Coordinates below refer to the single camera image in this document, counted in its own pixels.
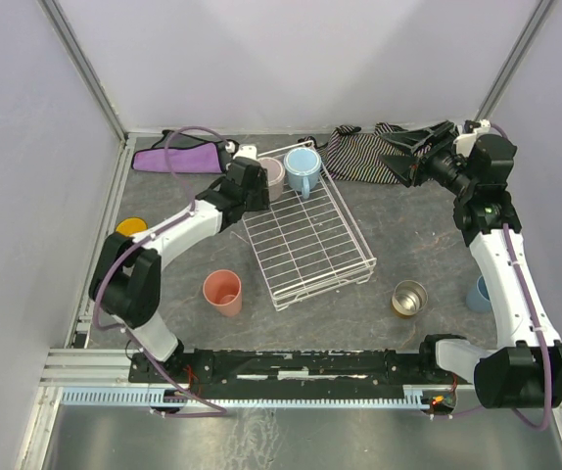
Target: dish rack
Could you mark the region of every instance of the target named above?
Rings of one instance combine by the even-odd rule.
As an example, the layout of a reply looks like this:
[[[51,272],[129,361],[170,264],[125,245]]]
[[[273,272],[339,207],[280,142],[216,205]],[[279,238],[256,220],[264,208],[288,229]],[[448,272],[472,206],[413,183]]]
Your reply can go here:
[[[308,141],[258,157],[281,160],[290,149],[312,146]],[[377,262],[324,166],[319,183],[307,200],[286,183],[270,211],[243,216],[277,310],[350,283],[367,282]]]

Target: blue mug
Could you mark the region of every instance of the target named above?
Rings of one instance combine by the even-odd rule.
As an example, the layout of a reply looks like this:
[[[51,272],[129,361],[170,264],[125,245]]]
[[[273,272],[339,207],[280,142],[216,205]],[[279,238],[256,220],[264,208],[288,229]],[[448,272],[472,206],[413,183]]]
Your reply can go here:
[[[288,175],[288,184],[303,199],[309,198],[309,192],[318,184],[322,160],[318,153],[311,149],[300,148],[288,152],[283,159],[283,166]]]
[[[486,280],[484,276],[479,276],[475,285],[468,291],[466,296],[466,305],[473,311],[485,313],[492,311],[492,303],[488,295],[488,288],[486,287]]]

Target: purple cloth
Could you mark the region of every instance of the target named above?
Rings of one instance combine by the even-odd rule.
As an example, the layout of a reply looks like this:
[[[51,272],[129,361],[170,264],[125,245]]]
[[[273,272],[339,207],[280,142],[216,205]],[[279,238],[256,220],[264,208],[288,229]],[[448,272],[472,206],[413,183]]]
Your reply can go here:
[[[168,149],[172,168],[177,173],[222,173],[216,144],[209,142],[191,149]],[[133,156],[133,169],[169,173],[164,149],[141,150]]]

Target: striped cloth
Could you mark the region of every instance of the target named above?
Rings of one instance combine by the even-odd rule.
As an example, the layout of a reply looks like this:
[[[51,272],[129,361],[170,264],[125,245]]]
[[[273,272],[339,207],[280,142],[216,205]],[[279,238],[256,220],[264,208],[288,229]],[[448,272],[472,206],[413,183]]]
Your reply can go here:
[[[327,144],[318,146],[320,154],[331,177],[346,181],[363,181],[377,184],[398,184],[391,171],[379,160],[380,155],[403,155],[403,152],[379,137],[387,132],[405,131],[398,125],[379,122],[372,133],[362,133],[361,127],[355,125],[341,125],[331,134]],[[313,140],[306,137],[299,142]],[[418,152],[427,152],[426,147]]]

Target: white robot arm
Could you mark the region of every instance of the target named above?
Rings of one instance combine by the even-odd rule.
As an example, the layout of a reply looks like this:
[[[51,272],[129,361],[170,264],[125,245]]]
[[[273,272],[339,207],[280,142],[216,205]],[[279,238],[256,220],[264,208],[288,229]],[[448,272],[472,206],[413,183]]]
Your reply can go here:
[[[90,283],[90,298],[97,300],[117,259],[136,247],[108,279],[100,304],[160,362],[174,365],[183,351],[183,344],[157,311],[161,273],[183,252],[240,220],[244,212],[269,208],[266,173],[256,158],[255,147],[241,148],[226,175],[197,195],[191,206],[133,238],[116,232],[105,240]]]
[[[539,300],[506,191],[517,149],[491,128],[486,120],[466,121],[458,133],[444,122],[422,139],[416,132],[413,145],[404,132],[384,136],[403,152],[382,157],[403,185],[433,179],[455,195],[453,219],[481,268],[496,320],[494,351],[453,335],[428,336],[425,351],[433,365],[474,384],[484,407],[542,407],[545,396],[556,406],[562,400],[562,343]]]

